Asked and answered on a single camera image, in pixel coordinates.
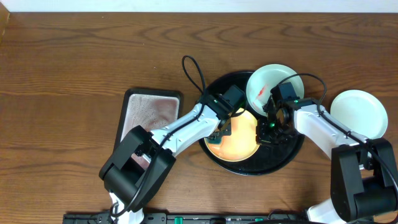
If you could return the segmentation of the yellow plate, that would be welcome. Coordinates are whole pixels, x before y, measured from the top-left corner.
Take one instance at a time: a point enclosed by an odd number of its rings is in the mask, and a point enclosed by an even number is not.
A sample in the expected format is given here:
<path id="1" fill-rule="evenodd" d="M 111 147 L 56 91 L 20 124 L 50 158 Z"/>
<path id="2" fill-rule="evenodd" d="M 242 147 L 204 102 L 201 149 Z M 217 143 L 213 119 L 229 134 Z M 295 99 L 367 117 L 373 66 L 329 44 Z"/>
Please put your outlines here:
<path id="1" fill-rule="evenodd" d="M 205 147 L 210 154 L 227 162 L 239 162 L 251 157 L 259 148 L 256 142 L 257 119 L 249 112 L 231 118 L 230 136 L 223 136 L 220 147 Z"/>

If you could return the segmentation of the green yellow sponge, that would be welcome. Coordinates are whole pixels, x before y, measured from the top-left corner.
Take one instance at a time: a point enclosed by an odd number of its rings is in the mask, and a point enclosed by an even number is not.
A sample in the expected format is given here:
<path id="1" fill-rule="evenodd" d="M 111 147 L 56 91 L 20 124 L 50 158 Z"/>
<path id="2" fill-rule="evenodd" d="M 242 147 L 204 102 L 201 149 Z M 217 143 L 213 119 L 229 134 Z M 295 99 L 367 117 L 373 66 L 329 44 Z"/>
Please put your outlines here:
<path id="1" fill-rule="evenodd" d="M 215 137 L 215 138 L 206 138 L 205 139 L 208 147 L 220 147 L 223 142 L 222 137 Z"/>

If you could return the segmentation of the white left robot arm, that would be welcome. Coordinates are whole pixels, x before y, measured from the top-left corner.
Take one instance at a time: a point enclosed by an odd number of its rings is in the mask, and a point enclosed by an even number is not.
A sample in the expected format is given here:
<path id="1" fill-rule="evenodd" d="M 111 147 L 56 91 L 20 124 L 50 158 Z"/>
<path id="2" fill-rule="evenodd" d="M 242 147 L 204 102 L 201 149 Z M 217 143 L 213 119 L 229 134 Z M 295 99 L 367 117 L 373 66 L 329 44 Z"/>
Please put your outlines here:
<path id="1" fill-rule="evenodd" d="M 132 128 L 99 172 L 113 200 L 111 217 L 123 223 L 141 222 L 139 211 L 158 192 L 176 156 L 199 139 L 211 136 L 244 101 L 229 93 L 205 95 L 189 113 L 163 128 Z"/>

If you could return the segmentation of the mint green plate front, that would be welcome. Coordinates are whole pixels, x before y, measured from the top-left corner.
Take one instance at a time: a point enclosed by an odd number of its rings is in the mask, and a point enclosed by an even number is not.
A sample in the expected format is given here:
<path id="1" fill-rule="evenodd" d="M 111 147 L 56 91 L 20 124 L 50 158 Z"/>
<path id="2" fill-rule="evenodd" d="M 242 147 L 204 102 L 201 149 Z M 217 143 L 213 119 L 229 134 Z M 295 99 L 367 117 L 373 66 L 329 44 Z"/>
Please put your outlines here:
<path id="1" fill-rule="evenodd" d="M 369 139 L 383 137 L 388 127 L 388 116 L 383 104 L 362 90 L 340 93 L 332 101 L 330 114 L 352 131 Z"/>

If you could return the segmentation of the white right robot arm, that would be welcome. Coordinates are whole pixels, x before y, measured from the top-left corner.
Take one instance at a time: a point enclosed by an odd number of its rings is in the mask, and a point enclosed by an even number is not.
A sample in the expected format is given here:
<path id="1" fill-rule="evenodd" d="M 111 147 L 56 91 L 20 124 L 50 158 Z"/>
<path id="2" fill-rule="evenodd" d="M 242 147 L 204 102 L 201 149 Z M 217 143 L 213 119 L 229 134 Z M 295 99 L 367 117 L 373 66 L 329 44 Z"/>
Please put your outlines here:
<path id="1" fill-rule="evenodd" d="M 307 210 L 310 222 L 352 223 L 397 211 L 397 166 L 389 141 L 350 130 L 312 98 L 270 96 L 263 109 L 261 144 L 304 135 L 331 159 L 330 199 Z"/>

